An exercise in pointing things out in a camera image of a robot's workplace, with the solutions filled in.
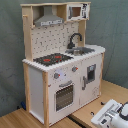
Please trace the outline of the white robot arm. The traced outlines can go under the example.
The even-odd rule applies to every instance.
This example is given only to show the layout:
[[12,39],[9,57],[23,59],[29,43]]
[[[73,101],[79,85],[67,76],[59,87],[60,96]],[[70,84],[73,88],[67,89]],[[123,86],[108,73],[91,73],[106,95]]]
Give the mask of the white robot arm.
[[128,102],[121,104],[109,100],[91,119],[97,128],[128,128]]

